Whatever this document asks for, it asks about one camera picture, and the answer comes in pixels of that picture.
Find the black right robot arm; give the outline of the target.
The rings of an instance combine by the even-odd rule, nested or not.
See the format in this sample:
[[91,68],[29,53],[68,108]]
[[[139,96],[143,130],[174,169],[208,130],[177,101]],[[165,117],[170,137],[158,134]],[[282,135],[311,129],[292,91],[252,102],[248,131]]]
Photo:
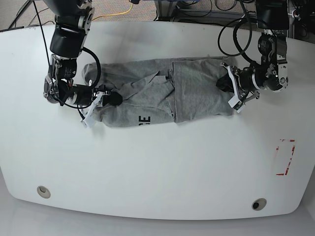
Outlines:
[[[107,104],[119,106],[123,101],[120,94],[98,84],[100,61],[94,52],[84,46],[95,9],[90,0],[47,0],[45,3],[55,14],[56,22],[43,95],[50,103],[78,110],[81,123],[92,127],[95,108]],[[82,52],[91,55],[96,63],[96,78],[89,80],[87,85],[78,85],[73,81],[77,58]]]

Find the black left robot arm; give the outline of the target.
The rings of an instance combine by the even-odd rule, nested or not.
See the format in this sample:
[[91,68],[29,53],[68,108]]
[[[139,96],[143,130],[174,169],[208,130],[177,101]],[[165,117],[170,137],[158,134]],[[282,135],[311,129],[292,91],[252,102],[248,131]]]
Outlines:
[[[289,29],[287,2],[284,0],[257,0],[255,7],[256,16],[254,18],[245,10],[242,18],[227,24],[234,26],[232,37],[238,50],[234,56],[242,56],[249,66],[239,69],[223,62],[221,65],[227,70],[227,74],[216,83],[220,90],[233,93],[228,103],[238,113],[248,101],[259,99],[260,90],[269,89],[273,92],[280,92],[288,86],[287,43],[284,34],[284,31]],[[238,42],[237,32],[244,24],[256,24],[263,31],[257,43],[261,53],[260,63],[249,58],[246,54],[247,48],[242,48]]]

